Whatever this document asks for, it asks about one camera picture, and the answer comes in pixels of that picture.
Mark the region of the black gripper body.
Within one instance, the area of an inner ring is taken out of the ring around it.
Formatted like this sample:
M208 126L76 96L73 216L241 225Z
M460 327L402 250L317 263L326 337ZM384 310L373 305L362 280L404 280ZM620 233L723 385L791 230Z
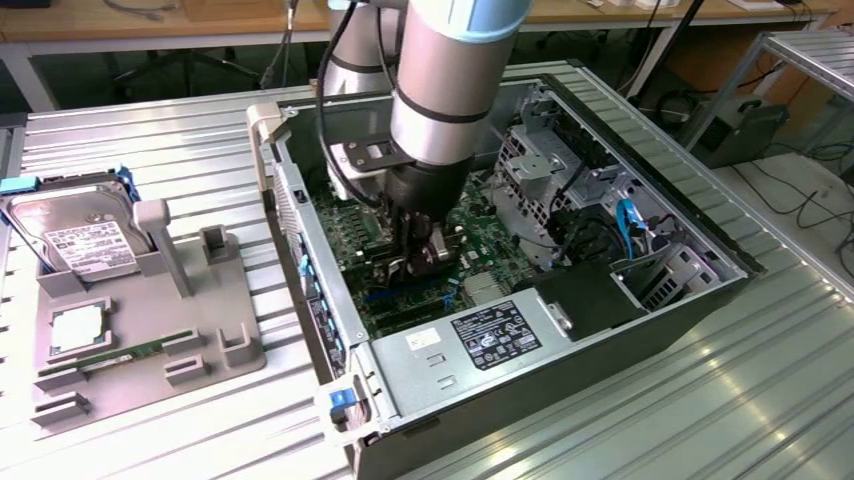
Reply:
M444 225L461 198L473 159L448 165L415 161L385 171L384 195L392 226L402 226L405 216L421 216Z

